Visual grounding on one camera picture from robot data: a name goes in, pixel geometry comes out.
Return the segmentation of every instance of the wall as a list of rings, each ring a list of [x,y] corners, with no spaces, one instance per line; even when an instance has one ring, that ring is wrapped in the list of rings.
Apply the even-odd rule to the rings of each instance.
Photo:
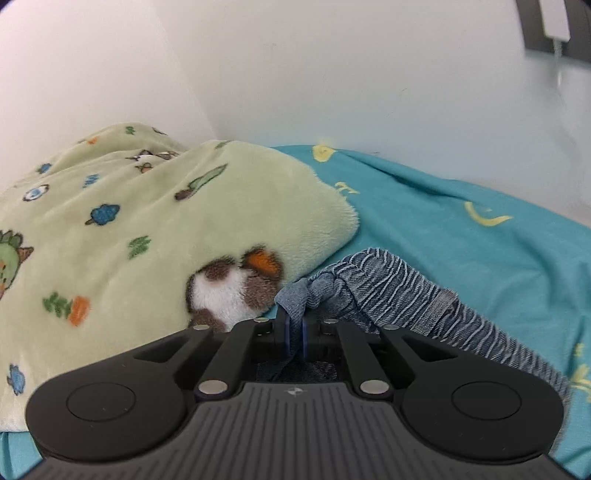
[[[138,0],[15,0],[0,13],[0,191],[65,145],[142,121],[213,136],[153,11]]]
[[[151,0],[220,138],[326,142],[591,225],[591,69],[514,0]]]

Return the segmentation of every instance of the blue sheet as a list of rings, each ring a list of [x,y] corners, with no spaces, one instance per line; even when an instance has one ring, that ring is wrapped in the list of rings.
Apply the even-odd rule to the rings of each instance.
[[[554,458],[581,478],[590,475],[591,230],[493,190],[370,155],[277,149],[313,167],[359,212],[358,234],[325,264],[367,247],[388,249],[571,378],[567,430]],[[7,480],[39,459],[27,434],[17,435],[0,437]]]

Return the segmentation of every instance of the orange patch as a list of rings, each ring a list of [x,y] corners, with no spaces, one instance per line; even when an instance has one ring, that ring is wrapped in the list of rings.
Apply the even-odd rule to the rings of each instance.
[[[90,310],[90,300],[77,296],[72,302],[72,311],[68,315],[68,321],[75,327],[80,325]]]
[[[244,261],[250,267],[269,277],[278,277],[281,274],[281,264],[274,254],[265,250],[256,250],[246,254]]]

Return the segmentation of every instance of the blue denim clothing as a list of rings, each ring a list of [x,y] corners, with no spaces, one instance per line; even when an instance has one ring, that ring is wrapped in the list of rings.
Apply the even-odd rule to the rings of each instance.
[[[435,285],[387,250],[370,248],[345,257],[312,278],[287,285],[275,301],[291,318],[292,360],[266,365],[259,370],[260,377],[281,381],[335,378],[330,364],[303,362],[297,356],[304,311],[321,307],[323,318],[354,322],[365,332],[374,333],[393,323],[533,374],[558,392],[567,410],[570,387],[565,375],[464,305],[454,292]]]

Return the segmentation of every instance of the round metal rivet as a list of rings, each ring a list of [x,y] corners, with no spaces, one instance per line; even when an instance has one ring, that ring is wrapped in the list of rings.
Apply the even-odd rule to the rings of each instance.
[[[228,389],[228,384],[221,380],[206,380],[199,384],[199,391],[206,395],[219,395]]]
[[[390,385],[382,380],[366,380],[359,388],[363,393],[367,393],[368,395],[381,395],[388,391]]]

